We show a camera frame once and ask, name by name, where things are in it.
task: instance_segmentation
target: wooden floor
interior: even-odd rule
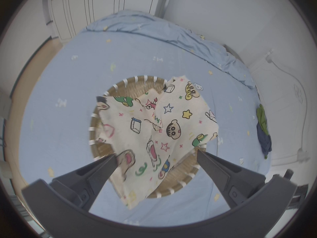
[[[21,194],[27,182],[23,179],[19,169],[19,139],[23,113],[36,82],[40,79],[43,70],[52,58],[61,50],[62,44],[58,38],[49,40],[34,55],[21,75],[12,96],[12,106],[9,120],[5,124],[5,160],[10,164],[12,171],[12,184],[16,195],[26,203]]]

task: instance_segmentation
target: woven basket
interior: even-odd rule
[[[105,92],[104,96],[129,96],[134,99],[148,92],[151,88],[154,88],[160,94],[166,82],[164,79],[153,76],[135,76],[113,85],[113,87]],[[100,158],[114,153],[110,144],[95,141],[96,128],[99,123],[101,123],[101,120],[96,107],[92,114],[89,128],[89,144],[91,145],[94,158]],[[148,198],[160,198],[162,196],[171,195],[188,184],[200,168],[197,163],[198,149],[199,148],[195,148],[195,151],[189,153],[184,161],[177,166],[175,165]]]

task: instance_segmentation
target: green cloth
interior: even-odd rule
[[[256,116],[258,118],[261,129],[266,135],[268,135],[265,112],[262,104],[260,104],[260,107],[256,109]]]

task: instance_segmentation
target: white cabinet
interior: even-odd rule
[[[90,23],[119,10],[139,10],[156,15],[164,0],[49,0],[61,42],[68,42]]]

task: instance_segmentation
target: bed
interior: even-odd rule
[[[125,78],[151,75],[169,80],[186,75],[219,124],[207,152],[266,174],[257,138],[260,104],[248,69],[226,49],[149,14],[120,11],[92,23],[54,57],[26,106],[19,145],[23,178],[51,182],[93,161],[88,143],[95,97]],[[229,207],[210,177],[199,169],[181,190],[145,199],[132,210],[106,182],[90,213],[140,226],[174,226],[219,215]]]

